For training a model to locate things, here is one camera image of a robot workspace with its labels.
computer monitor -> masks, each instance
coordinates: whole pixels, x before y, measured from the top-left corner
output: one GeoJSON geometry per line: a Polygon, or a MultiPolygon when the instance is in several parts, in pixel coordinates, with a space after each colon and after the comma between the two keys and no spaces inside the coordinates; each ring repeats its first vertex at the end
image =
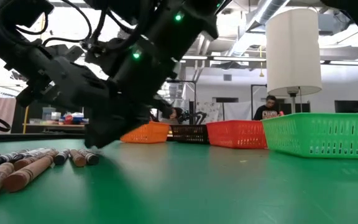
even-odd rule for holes
{"type": "Polygon", "coordinates": [[[358,113],[358,100],[336,100],[336,113],[358,113]]]}
{"type": "MultiPolygon", "coordinates": [[[[282,111],[284,114],[292,114],[292,105],[291,103],[280,103],[278,105],[278,110],[282,111]]],[[[302,103],[302,111],[301,111],[301,104],[297,103],[295,105],[295,112],[310,113],[310,103],[302,103]]]]}

table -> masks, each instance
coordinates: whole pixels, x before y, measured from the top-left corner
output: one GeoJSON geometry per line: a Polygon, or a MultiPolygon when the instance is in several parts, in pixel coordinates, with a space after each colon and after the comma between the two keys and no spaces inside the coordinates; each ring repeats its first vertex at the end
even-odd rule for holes
{"type": "MultiPolygon", "coordinates": [[[[0,143],[83,147],[82,140],[0,143]]],[[[358,223],[358,160],[268,150],[112,143],[93,167],[49,168],[21,192],[0,193],[0,223],[358,223]]]]}
{"type": "Polygon", "coordinates": [[[44,127],[44,132],[70,132],[76,131],[83,133],[85,130],[84,124],[23,124],[27,127],[44,127]]]}

black woven basket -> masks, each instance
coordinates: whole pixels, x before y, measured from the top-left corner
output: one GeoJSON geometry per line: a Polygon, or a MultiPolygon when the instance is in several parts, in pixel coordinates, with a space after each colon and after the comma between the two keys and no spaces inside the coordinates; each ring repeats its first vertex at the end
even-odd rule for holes
{"type": "Polygon", "coordinates": [[[208,130],[201,125],[171,125],[174,141],[182,143],[209,144],[208,130]]]}

ceiling light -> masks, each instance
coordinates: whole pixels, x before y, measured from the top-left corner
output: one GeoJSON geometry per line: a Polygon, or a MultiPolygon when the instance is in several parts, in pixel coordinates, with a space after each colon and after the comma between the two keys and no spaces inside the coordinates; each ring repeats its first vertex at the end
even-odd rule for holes
{"type": "Polygon", "coordinates": [[[266,58],[251,58],[251,57],[214,57],[213,60],[230,61],[230,62],[266,62],[266,58]]]}
{"type": "Polygon", "coordinates": [[[206,60],[207,56],[197,56],[197,55],[185,55],[183,56],[183,60],[206,60]]]}
{"type": "Polygon", "coordinates": [[[330,65],[358,65],[358,61],[346,61],[346,60],[343,60],[343,61],[331,61],[329,63],[330,65]]]}
{"type": "MultiPolygon", "coordinates": [[[[60,0],[49,0],[50,2],[60,2],[60,0]]],[[[71,0],[72,3],[85,3],[84,0],[71,0]]]]}
{"type": "Polygon", "coordinates": [[[0,87],[26,87],[27,85],[25,84],[10,84],[10,83],[7,83],[7,84],[3,84],[3,83],[0,83],[0,87]]]}

green led light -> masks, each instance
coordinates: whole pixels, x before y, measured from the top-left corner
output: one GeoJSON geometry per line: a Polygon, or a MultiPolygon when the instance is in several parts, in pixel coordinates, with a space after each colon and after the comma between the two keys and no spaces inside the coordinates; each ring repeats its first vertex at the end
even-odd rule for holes
{"type": "Polygon", "coordinates": [[[132,56],[133,56],[134,59],[139,59],[140,58],[139,53],[133,53],[132,56]]]}
{"type": "Polygon", "coordinates": [[[181,21],[183,19],[183,17],[180,15],[180,14],[177,14],[176,16],[175,16],[175,20],[176,21],[181,21]]]}

